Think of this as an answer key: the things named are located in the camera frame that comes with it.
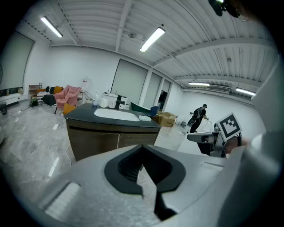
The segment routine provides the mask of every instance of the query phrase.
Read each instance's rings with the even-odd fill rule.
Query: brown cabinet
[[[118,133],[68,130],[70,144],[77,161],[117,148]]]
[[[153,145],[156,141],[156,133],[120,133],[118,148],[127,147],[136,144]]]

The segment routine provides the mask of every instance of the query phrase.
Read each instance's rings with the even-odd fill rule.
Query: cardboard box
[[[169,112],[159,113],[157,114],[155,119],[155,122],[157,122],[160,126],[164,127],[172,127],[175,121],[176,115]]]

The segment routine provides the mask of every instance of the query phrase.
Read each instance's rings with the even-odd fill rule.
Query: marble floor
[[[0,167],[12,190],[33,202],[51,178],[66,171],[76,160],[61,112],[54,114],[51,106],[28,105],[28,101],[21,102],[0,116],[6,136],[0,145]],[[59,124],[56,131],[52,130],[54,124]],[[155,145],[177,150],[184,138],[182,131],[176,124],[172,128],[162,127]],[[154,206],[156,187],[145,168],[137,183],[143,187],[145,201]]]

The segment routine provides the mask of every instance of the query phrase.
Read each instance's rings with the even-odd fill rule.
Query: bottle
[[[98,102],[99,102],[99,95],[98,95],[98,93],[99,93],[99,91],[97,90],[96,94],[95,94],[95,97],[94,97],[94,99],[92,101],[93,106],[97,106],[98,105]]]

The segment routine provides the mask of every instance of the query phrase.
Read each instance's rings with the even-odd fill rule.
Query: person
[[[206,109],[207,108],[207,105],[206,104],[203,104],[202,106],[202,111],[200,113],[200,117],[196,119],[195,123],[191,126],[191,129],[190,129],[190,133],[194,133],[195,130],[199,127],[199,125],[201,124],[201,121],[202,121],[202,118],[204,119],[207,119],[207,116],[206,116]]]

